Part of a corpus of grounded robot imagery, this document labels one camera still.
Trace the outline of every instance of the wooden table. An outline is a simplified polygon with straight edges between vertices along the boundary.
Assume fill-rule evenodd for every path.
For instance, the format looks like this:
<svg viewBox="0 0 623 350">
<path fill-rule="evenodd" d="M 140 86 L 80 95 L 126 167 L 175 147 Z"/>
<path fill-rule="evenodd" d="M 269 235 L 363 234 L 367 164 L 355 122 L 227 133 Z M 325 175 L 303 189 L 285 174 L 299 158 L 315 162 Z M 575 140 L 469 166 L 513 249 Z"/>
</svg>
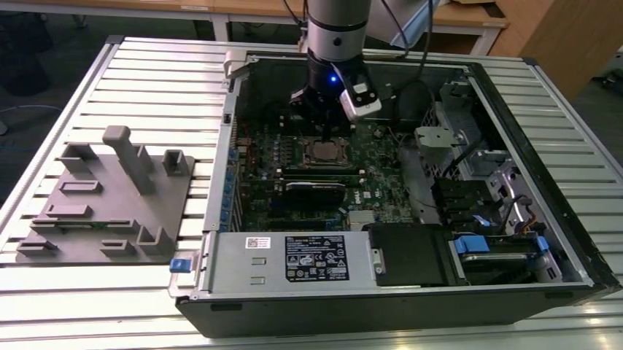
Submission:
<svg viewBox="0 0 623 350">
<path fill-rule="evenodd" d="M 295 14 L 303 15 L 303 0 L 289 0 Z M 226 16 L 226 22 L 293 24 L 293 18 L 283 7 L 282 0 L 215 0 L 213 17 Z M 494 18 L 481 5 L 446 4 L 438 8 L 434 16 L 434 32 L 441 34 L 465 34 L 478 36 L 471 55 L 487 55 L 499 32 L 509 26 L 506 18 Z M 229 41 L 230 36 L 221 36 L 219 41 Z"/>
<path fill-rule="evenodd" d="M 70 15 L 211 20 L 215 0 L 0 0 L 0 10 Z"/>
<path fill-rule="evenodd" d="M 302 16 L 303 0 L 290 0 Z M 0 9 L 72 15 L 210 20 L 215 38 L 231 40 L 231 23 L 293 24 L 282 0 L 0 0 Z M 503 18 L 493 18 L 479 5 L 447 4 L 434 18 L 434 32 L 478 36 L 473 55 L 487 55 L 499 32 L 509 26 Z"/>
</svg>

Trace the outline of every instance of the aluminum extrusion table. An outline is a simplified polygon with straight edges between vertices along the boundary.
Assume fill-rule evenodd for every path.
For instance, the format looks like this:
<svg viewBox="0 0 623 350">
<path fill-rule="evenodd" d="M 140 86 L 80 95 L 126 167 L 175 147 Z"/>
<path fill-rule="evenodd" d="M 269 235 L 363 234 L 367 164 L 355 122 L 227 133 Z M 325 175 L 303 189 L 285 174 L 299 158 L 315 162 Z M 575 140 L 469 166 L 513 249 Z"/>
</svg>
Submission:
<svg viewBox="0 0 623 350">
<path fill-rule="evenodd" d="M 16 246 L 46 205 L 67 142 L 95 142 L 108 125 L 132 128 L 150 154 L 182 148 L 195 167 L 178 250 L 201 246 L 207 190 L 226 96 L 227 50 L 294 46 L 112 38 L 78 87 L 0 211 L 0 348 L 215 346 L 250 349 L 619 349 L 623 292 L 550 310 L 509 326 L 294 338 L 206 339 L 168 296 L 167 266 L 20 268 Z M 485 66 L 603 256 L 623 275 L 623 171 L 538 66 L 517 58 L 431 55 Z M 190 286 L 193 277 L 179 281 Z"/>
</svg>

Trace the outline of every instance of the dark floor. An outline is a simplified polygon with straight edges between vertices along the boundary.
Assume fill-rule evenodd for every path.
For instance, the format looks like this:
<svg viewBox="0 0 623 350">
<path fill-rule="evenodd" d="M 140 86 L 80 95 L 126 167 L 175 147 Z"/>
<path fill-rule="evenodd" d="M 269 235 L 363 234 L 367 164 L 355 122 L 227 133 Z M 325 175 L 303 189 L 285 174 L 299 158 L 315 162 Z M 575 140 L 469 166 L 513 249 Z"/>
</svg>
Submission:
<svg viewBox="0 0 623 350">
<path fill-rule="evenodd" d="M 90 17 L 88 27 L 78 29 L 70 15 L 48 16 L 48 32 L 55 47 L 40 55 L 42 65 L 52 79 L 52 87 L 36 96 L 18 98 L 0 89 L 0 110 L 19 105 L 44 104 L 64 107 L 84 73 L 111 34 L 172 39 L 202 39 L 213 37 L 211 24 L 188 20 L 156 20 L 146 18 Z M 299 31 L 295 26 L 263 25 L 246 28 L 233 27 L 234 39 L 242 42 L 293 44 Z M 367 47 L 389 48 L 385 43 L 370 40 Z M 602 138 L 614 156 L 623 162 L 623 97 L 591 83 L 577 98 L 574 105 L 586 122 Z M 39 144 L 56 121 L 58 112 L 51 109 L 20 109 L 0 114 L 10 132 L 0 136 L 0 205 L 10 195 L 22 173 L 31 161 Z"/>
</svg>

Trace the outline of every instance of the wire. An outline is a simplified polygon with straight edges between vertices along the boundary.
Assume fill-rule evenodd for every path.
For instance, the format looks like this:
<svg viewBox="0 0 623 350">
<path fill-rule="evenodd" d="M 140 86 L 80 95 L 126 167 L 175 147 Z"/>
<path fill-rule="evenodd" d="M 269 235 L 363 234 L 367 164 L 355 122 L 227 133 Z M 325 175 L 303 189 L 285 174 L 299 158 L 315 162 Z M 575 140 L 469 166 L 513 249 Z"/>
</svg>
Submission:
<svg viewBox="0 0 623 350">
<path fill-rule="evenodd" d="M 55 106 L 46 106 L 46 105 L 43 105 L 43 104 L 30 104 L 30 105 L 15 106 L 15 107 L 10 107 L 10 108 L 7 108 L 7 109 L 3 109 L 3 110 L 0 111 L 0 113 L 12 111 L 12 110 L 15 110 L 15 109 L 26 109 L 26 108 L 48 108 L 48 109 L 55 109 L 55 110 L 59 111 L 59 112 L 63 111 L 59 107 L 55 107 Z"/>
<path fill-rule="evenodd" d="M 309 0 L 303 0 L 303 23 L 309 22 L 309 13 L 310 13 Z"/>
<path fill-rule="evenodd" d="M 289 1 L 287 0 L 282 0 L 283 2 L 283 6 L 286 7 L 286 9 L 289 10 L 290 12 L 290 15 L 293 16 L 293 19 L 294 19 L 294 22 L 297 23 L 297 25 L 299 26 L 299 28 L 303 26 L 303 22 L 299 20 L 299 17 L 294 14 L 294 11 L 293 9 L 290 8 L 290 5 L 289 5 Z"/>
<path fill-rule="evenodd" d="M 391 11 L 390 5 L 387 5 L 387 1 L 381 0 L 381 3 L 383 4 L 383 7 L 386 8 L 387 14 L 390 15 L 391 20 L 394 21 L 394 24 L 397 25 L 398 32 L 401 33 L 402 43 L 406 46 L 406 53 L 402 55 L 402 57 L 406 58 L 409 56 L 409 40 L 407 40 L 406 32 L 402 30 L 401 23 L 398 22 L 394 12 Z"/>
<path fill-rule="evenodd" d="M 457 157 L 457 159 L 449 164 L 449 167 L 445 169 L 445 172 L 442 173 L 442 177 L 446 177 L 449 175 L 449 172 L 459 165 L 461 162 L 463 162 L 463 159 L 467 158 L 467 156 L 474 152 L 477 147 L 483 143 L 485 137 L 481 136 L 481 138 L 474 141 L 470 146 L 466 147 L 463 150 L 463 153 Z"/>
<path fill-rule="evenodd" d="M 418 198 L 414 198 L 414 200 L 415 200 L 419 204 L 422 204 L 423 206 L 427 206 L 429 208 L 439 209 L 437 206 L 433 206 L 433 205 L 430 205 L 430 204 L 426 204 L 426 203 L 425 203 L 423 201 L 421 201 Z"/>
<path fill-rule="evenodd" d="M 401 144 L 401 141 L 398 140 L 397 135 L 394 134 L 394 131 L 391 130 L 391 128 L 387 128 L 387 130 L 390 131 L 390 135 L 394 138 L 394 140 L 398 142 L 398 144 Z"/>
<path fill-rule="evenodd" d="M 499 223 L 499 229 L 498 229 L 498 235 L 503 236 L 505 230 L 506 230 L 506 222 L 509 221 L 510 218 L 510 213 L 514 211 L 514 206 L 515 203 L 522 199 L 526 198 L 526 195 L 517 195 L 514 199 L 510 202 L 509 209 L 506 210 L 503 220 Z"/>
<path fill-rule="evenodd" d="M 425 70 L 425 64 L 427 63 L 427 58 L 429 58 L 429 50 L 431 49 L 434 12 L 435 12 L 435 8 L 434 8 L 433 0 L 429 0 L 429 34 L 427 34 L 427 41 L 425 43 L 425 51 L 422 53 L 422 61 L 419 62 L 419 68 L 418 68 L 415 79 L 419 79 L 419 77 L 422 77 L 422 72 Z"/>
<path fill-rule="evenodd" d="M 427 41 L 425 42 L 422 60 L 419 61 L 418 71 L 415 75 L 411 77 L 411 79 L 407 79 L 401 85 L 397 86 L 395 88 L 397 95 L 401 93 L 401 91 L 407 86 L 410 86 L 414 82 L 418 82 L 422 77 L 425 66 L 427 64 L 429 52 L 431 51 L 433 22 L 434 22 L 434 3 L 433 3 L 433 0 L 429 0 L 429 34 L 427 34 Z"/>
<path fill-rule="evenodd" d="M 526 211 L 531 215 L 530 220 L 522 225 L 519 229 L 521 234 L 527 233 L 527 229 L 535 224 L 537 222 L 537 214 L 535 212 L 530 209 L 530 205 L 526 205 Z"/>
</svg>

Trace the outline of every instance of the blue tab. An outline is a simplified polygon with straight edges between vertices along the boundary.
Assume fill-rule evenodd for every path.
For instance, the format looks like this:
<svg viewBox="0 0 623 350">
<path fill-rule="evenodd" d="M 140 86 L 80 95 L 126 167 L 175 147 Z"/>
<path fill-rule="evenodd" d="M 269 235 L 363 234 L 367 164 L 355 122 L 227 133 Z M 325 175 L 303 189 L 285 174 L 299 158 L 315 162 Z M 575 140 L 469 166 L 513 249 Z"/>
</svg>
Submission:
<svg viewBox="0 0 623 350">
<path fill-rule="evenodd" d="M 486 227 L 490 227 L 491 226 L 491 223 L 490 221 L 487 221 L 481 215 L 473 215 L 474 218 L 478 220 L 478 222 L 481 223 L 481 225 L 486 226 Z"/>
<path fill-rule="evenodd" d="M 190 273 L 191 272 L 191 259 L 171 259 L 168 270 L 172 273 Z"/>
<path fill-rule="evenodd" d="M 485 236 L 461 236 L 455 240 L 457 253 L 487 253 L 490 252 Z"/>
<path fill-rule="evenodd" d="M 537 238 L 537 245 L 539 246 L 542 252 L 547 252 L 550 250 L 550 245 L 547 244 L 546 237 L 539 236 Z"/>
</svg>

